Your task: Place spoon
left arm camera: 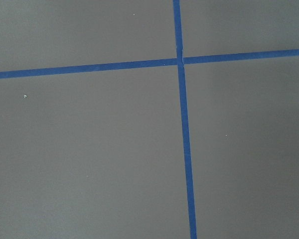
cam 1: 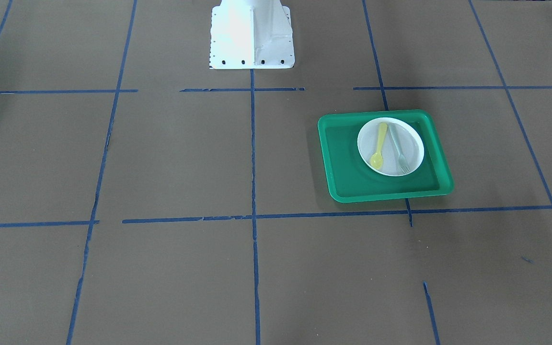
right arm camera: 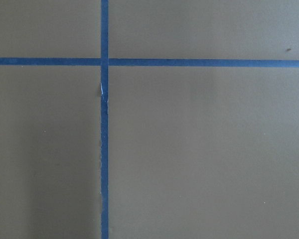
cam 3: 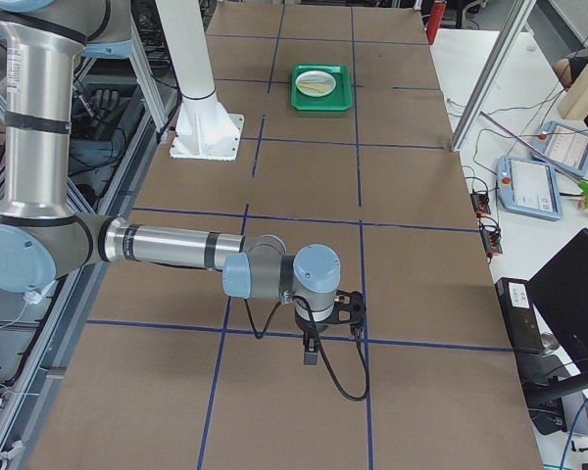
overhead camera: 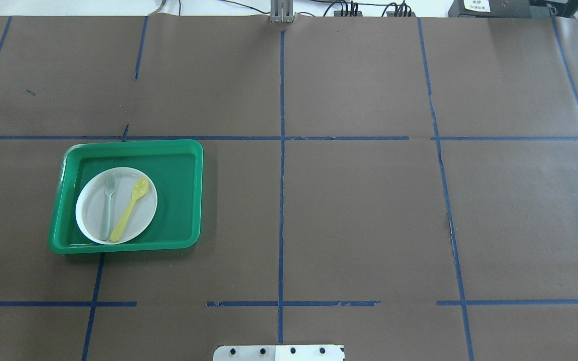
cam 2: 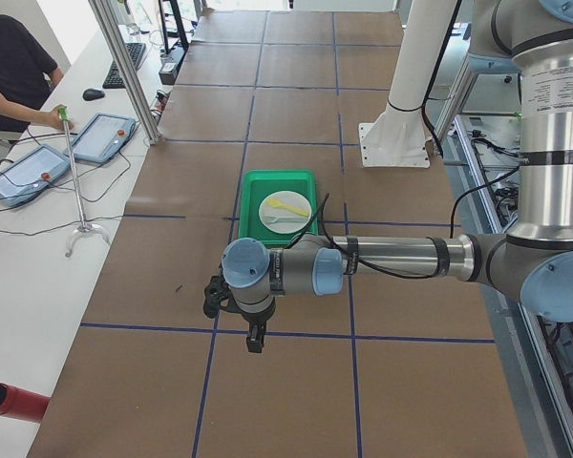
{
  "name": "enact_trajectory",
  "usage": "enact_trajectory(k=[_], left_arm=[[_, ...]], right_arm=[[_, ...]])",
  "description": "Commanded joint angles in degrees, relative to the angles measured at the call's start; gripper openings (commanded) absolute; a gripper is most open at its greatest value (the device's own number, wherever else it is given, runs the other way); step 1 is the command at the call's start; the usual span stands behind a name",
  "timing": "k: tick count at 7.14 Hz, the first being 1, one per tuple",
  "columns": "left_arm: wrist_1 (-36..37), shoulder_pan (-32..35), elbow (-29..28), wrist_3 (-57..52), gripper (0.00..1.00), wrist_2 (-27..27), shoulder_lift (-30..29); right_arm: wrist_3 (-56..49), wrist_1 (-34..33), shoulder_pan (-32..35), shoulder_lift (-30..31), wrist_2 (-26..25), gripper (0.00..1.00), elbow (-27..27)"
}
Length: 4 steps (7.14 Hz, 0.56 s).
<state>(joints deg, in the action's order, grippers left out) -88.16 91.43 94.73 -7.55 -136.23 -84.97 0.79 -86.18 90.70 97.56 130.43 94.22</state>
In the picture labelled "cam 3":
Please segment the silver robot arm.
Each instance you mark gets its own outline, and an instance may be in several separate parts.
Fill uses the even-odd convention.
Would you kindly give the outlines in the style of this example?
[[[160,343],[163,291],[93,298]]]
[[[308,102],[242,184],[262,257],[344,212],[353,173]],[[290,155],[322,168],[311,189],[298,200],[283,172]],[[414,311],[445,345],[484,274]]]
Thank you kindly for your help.
[[[304,361],[325,360],[320,333],[339,319],[338,255],[312,244],[289,256],[275,236],[131,224],[67,202],[74,63],[87,47],[132,49],[126,1],[0,1],[7,41],[5,193],[0,289],[40,289],[80,267],[121,259],[218,271],[224,292],[293,305]]]

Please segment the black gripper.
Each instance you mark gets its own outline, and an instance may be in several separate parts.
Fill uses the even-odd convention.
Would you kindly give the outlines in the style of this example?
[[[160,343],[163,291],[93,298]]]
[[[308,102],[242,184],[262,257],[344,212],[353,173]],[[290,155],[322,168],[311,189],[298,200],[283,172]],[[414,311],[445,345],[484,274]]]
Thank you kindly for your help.
[[[315,366],[319,360],[318,336],[328,328],[332,313],[326,309],[309,313],[301,306],[295,307],[295,323],[303,332],[303,363]]]

